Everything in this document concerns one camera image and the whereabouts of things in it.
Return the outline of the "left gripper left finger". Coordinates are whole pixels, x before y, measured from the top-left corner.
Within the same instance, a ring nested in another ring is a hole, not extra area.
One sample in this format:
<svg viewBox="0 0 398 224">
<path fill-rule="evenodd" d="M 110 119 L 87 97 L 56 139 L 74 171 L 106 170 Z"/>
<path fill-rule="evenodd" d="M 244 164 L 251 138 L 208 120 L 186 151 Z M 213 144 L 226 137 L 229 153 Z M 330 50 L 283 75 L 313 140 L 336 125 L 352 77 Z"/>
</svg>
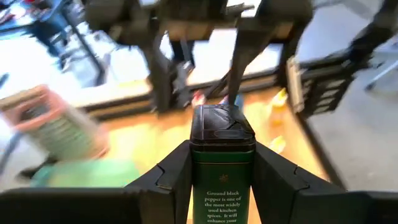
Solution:
<svg viewBox="0 0 398 224">
<path fill-rule="evenodd" d="M 189 141 L 122 188 L 19 188 L 0 194 L 0 224 L 186 224 Z"/>
</svg>

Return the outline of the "green black pepper tin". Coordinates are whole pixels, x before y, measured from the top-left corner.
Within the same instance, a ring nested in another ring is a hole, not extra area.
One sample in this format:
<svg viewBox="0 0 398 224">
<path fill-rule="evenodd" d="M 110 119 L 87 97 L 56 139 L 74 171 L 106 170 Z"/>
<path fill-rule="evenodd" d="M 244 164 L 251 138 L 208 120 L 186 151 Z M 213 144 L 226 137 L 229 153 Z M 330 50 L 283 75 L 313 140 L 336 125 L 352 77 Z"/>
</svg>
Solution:
<svg viewBox="0 0 398 224">
<path fill-rule="evenodd" d="M 193 224 L 247 224 L 255 132 L 237 106 L 200 105 L 190 134 Z"/>
</svg>

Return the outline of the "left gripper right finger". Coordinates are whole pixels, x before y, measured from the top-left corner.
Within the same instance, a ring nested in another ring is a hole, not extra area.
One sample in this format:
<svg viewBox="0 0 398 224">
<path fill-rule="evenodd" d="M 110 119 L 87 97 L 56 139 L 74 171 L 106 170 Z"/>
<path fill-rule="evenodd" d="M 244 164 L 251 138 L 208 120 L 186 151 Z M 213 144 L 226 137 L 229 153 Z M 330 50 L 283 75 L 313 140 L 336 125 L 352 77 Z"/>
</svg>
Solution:
<svg viewBox="0 0 398 224">
<path fill-rule="evenodd" d="M 343 190 L 261 143 L 252 190 L 262 224 L 398 224 L 398 192 Z"/>
</svg>

